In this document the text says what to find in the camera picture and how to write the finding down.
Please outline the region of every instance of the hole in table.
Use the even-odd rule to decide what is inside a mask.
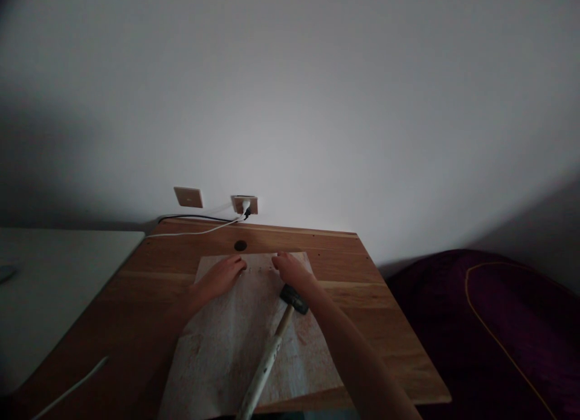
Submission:
[[[236,251],[240,251],[240,252],[243,251],[244,249],[246,249],[247,247],[248,247],[248,244],[245,241],[237,241],[234,244],[234,249]]]

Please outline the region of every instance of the hand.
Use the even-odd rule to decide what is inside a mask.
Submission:
[[[227,257],[214,264],[197,283],[197,287],[208,299],[215,299],[230,291],[247,266],[239,255]]]
[[[272,257],[272,264],[280,271],[280,278],[290,284],[296,290],[312,280],[316,280],[306,268],[298,261],[296,257],[285,252],[279,252],[277,257]]]

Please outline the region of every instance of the white desk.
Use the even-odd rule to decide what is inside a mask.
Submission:
[[[0,228],[0,395],[40,366],[144,237],[134,231]]]

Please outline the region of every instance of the hammer head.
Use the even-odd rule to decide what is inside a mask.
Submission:
[[[280,297],[284,302],[292,305],[300,314],[306,314],[308,312],[308,304],[300,297],[298,292],[288,284],[284,284],[282,292],[280,292]]]

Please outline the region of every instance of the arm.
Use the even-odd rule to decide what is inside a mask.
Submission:
[[[420,419],[381,357],[332,301],[314,275],[288,253],[272,258],[282,280],[310,306],[344,386],[361,418]]]
[[[126,418],[153,374],[175,350],[187,322],[209,301],[228,292],[245,268],[240,256],[217,263],[145,334],[112,352],[103,368],[57,405],[51,417]]]

